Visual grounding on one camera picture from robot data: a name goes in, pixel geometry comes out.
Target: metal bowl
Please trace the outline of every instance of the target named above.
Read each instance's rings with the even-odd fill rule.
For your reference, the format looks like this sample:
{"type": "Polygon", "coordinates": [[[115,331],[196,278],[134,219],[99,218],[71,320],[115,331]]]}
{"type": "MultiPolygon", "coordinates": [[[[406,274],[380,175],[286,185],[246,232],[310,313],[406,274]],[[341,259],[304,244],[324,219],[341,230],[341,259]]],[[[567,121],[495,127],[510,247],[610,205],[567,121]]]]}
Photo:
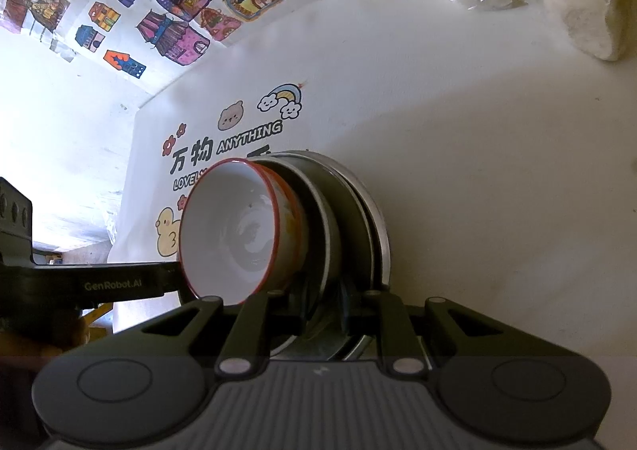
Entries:
{"type": "Polygon", "coordinates": [[[375,234],[375,246],[377,256],[380,259],[380,264],[376,265],[377,269],[375,275],[375,285],[379,288],[388,288],[391,271],[391,251],[389,248],[389,236],[387,235],[387,227],[385,225],[385,220],[383,219],[383,214],[380,212],[380,209],[378,208],[376,202],[374,202],[374,199],[372,199],[371,195],[369,194],[365,186],[361,183],[361,181],[342,164],[334,161],[327,156],[324,156],[323,154],[317,154],[316,152],[310,151],[291,150],[288,152],[279,152],[276,155],[279,157],[296,156],[306,160],[314,161],[318,164],[321,164],[328,170],[337,171],[345,179],[345,181],[348,182],[348,184],[356,192],[362,204],[364,205],[365,210],[367,211],[367,218],[371,223],[373,227],[372,231],[375,234]]]}
{"type": "Polygon", "coordinates": [[[374,287],[374,234],[367,213],[356,192],[340,173],[323,164],[297,154],[272,154],[279,161],[287,161],[309,177],[332,206],[341,232],[343,272],[349,274],[359,290],[374,287]]]}

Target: white wall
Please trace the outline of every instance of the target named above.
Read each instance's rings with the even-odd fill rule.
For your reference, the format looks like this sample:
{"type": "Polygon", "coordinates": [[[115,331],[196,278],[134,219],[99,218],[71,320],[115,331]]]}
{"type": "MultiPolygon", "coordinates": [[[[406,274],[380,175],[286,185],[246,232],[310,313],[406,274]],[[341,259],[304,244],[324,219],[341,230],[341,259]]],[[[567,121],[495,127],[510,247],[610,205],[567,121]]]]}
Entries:
{"type": "Polygon", "coordinates": [[[137,108],[149,98],[84,57],[0,28],[0,175],[33,201],[33,239],[106,240],[119,210],[137,108]]]}

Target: yellow duck sticker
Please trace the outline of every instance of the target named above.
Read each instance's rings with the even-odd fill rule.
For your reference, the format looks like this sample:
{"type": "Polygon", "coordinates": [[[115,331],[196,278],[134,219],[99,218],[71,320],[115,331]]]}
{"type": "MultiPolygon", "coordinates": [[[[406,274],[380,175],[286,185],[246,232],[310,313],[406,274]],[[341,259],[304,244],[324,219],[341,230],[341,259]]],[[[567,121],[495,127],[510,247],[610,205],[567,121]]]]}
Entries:
{"type": "Polygon", "coordinates": [[[157,228],[157,252],[164,257],[173,256],[179,249],[180,220],[174,220],[173,210],[169,207],[162,209],[155,227],[157,228]]]}

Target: cloud sticker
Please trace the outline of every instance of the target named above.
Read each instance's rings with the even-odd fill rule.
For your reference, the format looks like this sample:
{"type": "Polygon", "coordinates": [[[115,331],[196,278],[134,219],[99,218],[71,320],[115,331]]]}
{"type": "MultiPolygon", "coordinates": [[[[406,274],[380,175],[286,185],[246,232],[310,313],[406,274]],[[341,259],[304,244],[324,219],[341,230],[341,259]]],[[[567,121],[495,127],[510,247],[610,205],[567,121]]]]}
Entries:
{"type": "Polygon", "coordinates": [[[286,98],[279,98],[278,101],[281,103],[285,101],[281,107],[281,119],[296,119],[299,117],[299,112],[302,109],[300,103],[288,101],[286,98]]]}
{"type": "Polygon", "coordinates": [[[276,99],[276,95],[274,93],[268,96],[264,96],[263,98],[261,98],[259,105],[257,105],[257,109],[259,109],[259,111],[261,112],[267,112],[273,107],[276,107],[277,101],[278,100],[276,99]]]}

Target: white bowl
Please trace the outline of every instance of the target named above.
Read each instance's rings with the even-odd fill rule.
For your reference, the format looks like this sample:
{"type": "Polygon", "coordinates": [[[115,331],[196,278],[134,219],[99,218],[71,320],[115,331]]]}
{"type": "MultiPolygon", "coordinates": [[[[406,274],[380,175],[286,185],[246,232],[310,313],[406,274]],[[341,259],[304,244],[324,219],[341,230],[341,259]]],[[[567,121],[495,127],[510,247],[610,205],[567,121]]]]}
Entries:
{"type": "Polygon", "coordinates": [[[197,181],[179,236],[179,259],[196,296],[239,304],[289,283],[303,265],[307,222],[286,186],[242,159],[220,161],[197,181]]]}

